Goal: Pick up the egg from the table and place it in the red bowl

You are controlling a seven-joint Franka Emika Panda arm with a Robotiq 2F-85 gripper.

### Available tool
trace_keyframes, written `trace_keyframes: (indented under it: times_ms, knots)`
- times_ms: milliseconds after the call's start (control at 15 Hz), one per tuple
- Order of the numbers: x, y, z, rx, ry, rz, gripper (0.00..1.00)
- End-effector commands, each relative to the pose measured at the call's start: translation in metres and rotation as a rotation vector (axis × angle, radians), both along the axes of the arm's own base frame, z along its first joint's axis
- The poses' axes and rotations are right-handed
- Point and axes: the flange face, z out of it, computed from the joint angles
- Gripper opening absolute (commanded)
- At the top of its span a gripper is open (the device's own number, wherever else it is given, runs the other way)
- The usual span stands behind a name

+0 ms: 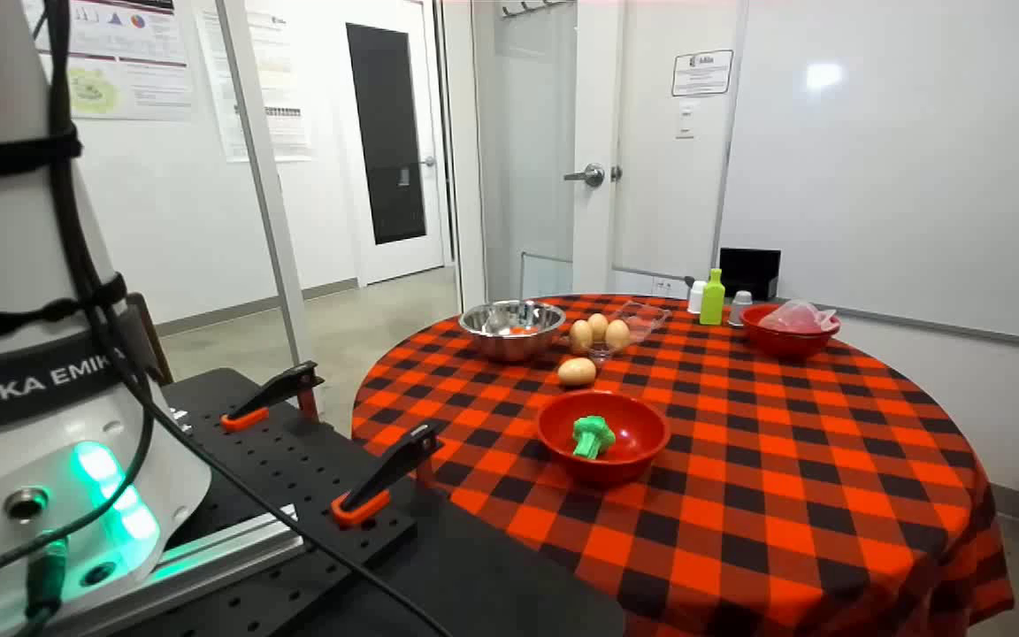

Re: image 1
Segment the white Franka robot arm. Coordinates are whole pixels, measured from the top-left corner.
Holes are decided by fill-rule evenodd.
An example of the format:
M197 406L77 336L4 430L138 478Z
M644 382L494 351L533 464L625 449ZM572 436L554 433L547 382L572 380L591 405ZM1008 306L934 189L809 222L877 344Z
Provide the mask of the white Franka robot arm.
M152 423L129 286L77 175L70 0L0 0L0 637L155 570L209 466Z

